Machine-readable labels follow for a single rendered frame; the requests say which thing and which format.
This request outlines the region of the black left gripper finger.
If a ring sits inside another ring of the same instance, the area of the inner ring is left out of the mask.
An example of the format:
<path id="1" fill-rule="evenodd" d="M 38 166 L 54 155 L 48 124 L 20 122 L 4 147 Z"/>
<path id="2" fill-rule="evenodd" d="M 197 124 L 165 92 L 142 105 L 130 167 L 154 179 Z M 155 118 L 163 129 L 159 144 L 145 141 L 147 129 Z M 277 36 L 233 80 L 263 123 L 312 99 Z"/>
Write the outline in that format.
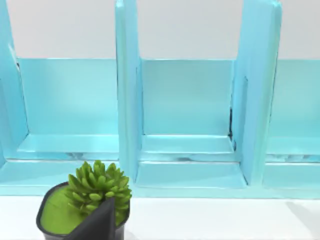
<path id="1" fill-rule="evenodd" d="M 115 199 L 112 197 L 86 217 L 66 236 L 66 240 L 115 240 L 115 236 Z"/>

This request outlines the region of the black pot with green succulent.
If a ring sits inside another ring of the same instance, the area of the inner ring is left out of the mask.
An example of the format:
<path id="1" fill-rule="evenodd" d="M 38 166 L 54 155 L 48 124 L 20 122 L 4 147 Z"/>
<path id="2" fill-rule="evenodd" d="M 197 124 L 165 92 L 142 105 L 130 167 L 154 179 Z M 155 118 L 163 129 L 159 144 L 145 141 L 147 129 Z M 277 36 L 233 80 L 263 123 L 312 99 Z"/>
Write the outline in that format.
<path id="1" fill-rule="evenodd" d="M 130 178 L 115 163 L 84 161 L 68 180 L 52 187 L 43 197 L 36 225 L 45 240 L 66 240 L 104 201 L 115 200 L 115 240 L 125 240 L 130 216 Z"/>

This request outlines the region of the light blue rack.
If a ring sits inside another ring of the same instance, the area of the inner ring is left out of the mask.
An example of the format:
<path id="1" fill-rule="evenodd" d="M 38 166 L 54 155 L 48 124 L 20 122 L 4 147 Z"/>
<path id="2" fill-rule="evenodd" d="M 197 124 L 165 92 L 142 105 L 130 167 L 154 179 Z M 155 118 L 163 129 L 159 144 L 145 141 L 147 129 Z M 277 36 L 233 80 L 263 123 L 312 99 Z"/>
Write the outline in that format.
<path id="1" fill-rule="evenodd" d="M 243 1 L 235 59 L 143 58 L 111 10 L 114 58 L 18 57 L 0 0 L 0 196 L 100 160 L 135 197 L 320 199 L 320 57 L 279 58 L 278 0 Z"/>

